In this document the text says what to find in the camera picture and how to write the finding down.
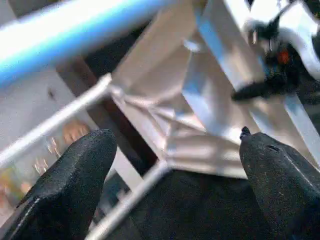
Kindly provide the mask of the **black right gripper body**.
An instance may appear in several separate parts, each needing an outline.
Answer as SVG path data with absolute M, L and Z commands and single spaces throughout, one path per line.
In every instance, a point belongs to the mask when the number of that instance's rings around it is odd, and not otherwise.
M 278 41 L 279 21 L 272 20 L 269 23 L 258 23 L 252 28 L 257 40 L 267 40 L 268 49 L 265 51 L 264 60 L 268 73 L 266 80 L 284 80 L 288 83 L 286 93 L 298 93 L 307 96 L 311 93 L 313 79 L 307 73 L 303 62 L 289 43 Z

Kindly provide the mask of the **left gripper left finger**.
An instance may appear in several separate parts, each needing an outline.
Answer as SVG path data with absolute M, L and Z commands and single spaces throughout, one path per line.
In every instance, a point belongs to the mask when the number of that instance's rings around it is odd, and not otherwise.
M 1 226 L 2 240 L 83 240 L 117 152 L 109 129 L 73 142 Z

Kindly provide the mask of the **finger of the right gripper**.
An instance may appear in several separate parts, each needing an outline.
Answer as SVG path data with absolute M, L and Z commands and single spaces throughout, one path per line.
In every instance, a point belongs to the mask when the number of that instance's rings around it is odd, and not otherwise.
M 270 98 L 286 93 L 288 83 L 285 80 L 268 79 L 266 81 L 253 82 L 236 90 L 231 95 L 235 102 L 248 101 L 255 98 Z

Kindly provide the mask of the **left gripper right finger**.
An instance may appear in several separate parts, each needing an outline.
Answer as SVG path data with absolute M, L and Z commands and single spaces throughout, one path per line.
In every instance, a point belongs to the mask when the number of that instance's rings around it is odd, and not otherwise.
M 239 157 L 277 239 L 320 238 L 320 172 L 295 148 L 243 127 Z

